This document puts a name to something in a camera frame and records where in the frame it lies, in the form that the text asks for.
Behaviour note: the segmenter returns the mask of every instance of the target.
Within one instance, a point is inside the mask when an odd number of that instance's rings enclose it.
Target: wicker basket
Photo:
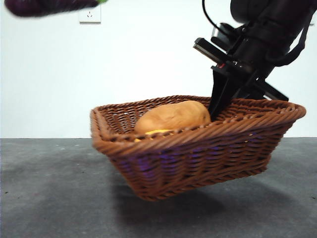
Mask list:
[[[304,107],[285,101],[234,99],[208,125],[134,133],[134,124],[148,110],[186,100],[207,107],[210,98],[170,96],[91,111],[93,146],[109,157],[144,200],[166,199],[265,171],[284,133],[306,113]]]

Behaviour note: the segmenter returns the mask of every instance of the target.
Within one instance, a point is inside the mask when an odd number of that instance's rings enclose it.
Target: eggplant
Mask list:
[[[95,7],[107,0],[4,0],[5,6],[14,15],[37,17],[85,7]]]

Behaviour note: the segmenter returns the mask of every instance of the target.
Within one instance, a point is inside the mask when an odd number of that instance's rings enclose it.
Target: gray floor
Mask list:
[[[317,138],[285,138],[260,175],[136,197],[89,139],[1,140],[2,238],[316,238]]]

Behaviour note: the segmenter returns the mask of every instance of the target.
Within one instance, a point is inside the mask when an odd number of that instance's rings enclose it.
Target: electrical outlet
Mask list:
[[[79,11],[78,18],[80,23],[101,23],[101,6]]]

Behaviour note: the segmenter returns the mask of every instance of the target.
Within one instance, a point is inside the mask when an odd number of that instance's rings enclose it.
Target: cable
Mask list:
[[[202,4],[203,4],[204,14],[205,14],[206,18],[208,19],[208,21],[209,21],[218,31],[220,31],[223,35],[225,35],[225,36],[227,36],[227,37],[230,37],[230,35],[228,35],[228,34],[225,33],[223,30],[221,30],[221,29],[210,19],[210,17],[208,16],[208,13],[206,12],[205,0],[203,0]]]

